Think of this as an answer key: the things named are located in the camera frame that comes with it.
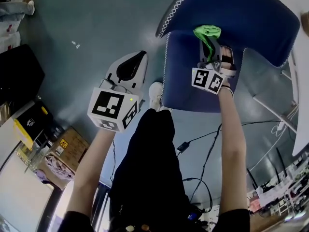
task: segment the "green cloth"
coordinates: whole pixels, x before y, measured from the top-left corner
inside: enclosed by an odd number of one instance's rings
[[[213,26],[213,25],[203,25],[193,30],[195,36],[197,36],[200,40],[202,40],[205,45],[209,49],[209,56],[207,57],[207,61],[211,60],[212,53],[214,49],[211,47],[210,43],[208,42],[209,36],[219,38],[221,35],[221,28]]]

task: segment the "yellow label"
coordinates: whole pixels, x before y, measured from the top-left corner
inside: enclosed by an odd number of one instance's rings
[[[67,146],[68,146],[68,142],[67,141],[65,141],[64,139],[62,139],[61,141],[60,141],[60,146],[62,147],[62,148],[66,148]]]

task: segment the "black shirt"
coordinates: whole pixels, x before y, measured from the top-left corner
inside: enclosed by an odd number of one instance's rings
[[[109,232],[125,232],[125,228],[118,228],[117,224],[111,222],[112,228]],[[213,232],[223,232],[229,231],[231,229],[237,230],[239,232],[249,232],[250,231],[250,215],[249,211],[245,209],[233,210],[223,213],[219,216],[218,223],[214,228]],[[79,212],[68,211],[60,225],[58,232],[93,232],[91,227],[90,219],[88,216],[81,214]],[[197,232],[200,231],[194,227],[183,227],[183,231]]]

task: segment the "wrist strap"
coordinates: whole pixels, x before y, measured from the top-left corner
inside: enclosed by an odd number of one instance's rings
[[[230,90],[230,92],[231,92],[231,94],[232,94],[232,96],[233,96],[233,98],[234,98],[234,93],[233,93],[233,91],[231,90],[231,87],[229,87],[229,86],[227,86],[227,85],[221,85],[221,88],[226,88],[226,89]]]

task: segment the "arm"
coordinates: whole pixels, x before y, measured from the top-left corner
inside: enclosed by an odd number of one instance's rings
[[[247,209],[246,140],[231,92],[219,91],[222,116],[222,192],[220,214]]]
[[[114,131],[98,131],[76,171],[67,211],[80,212],[90,217],[102,167],[114,136]]]

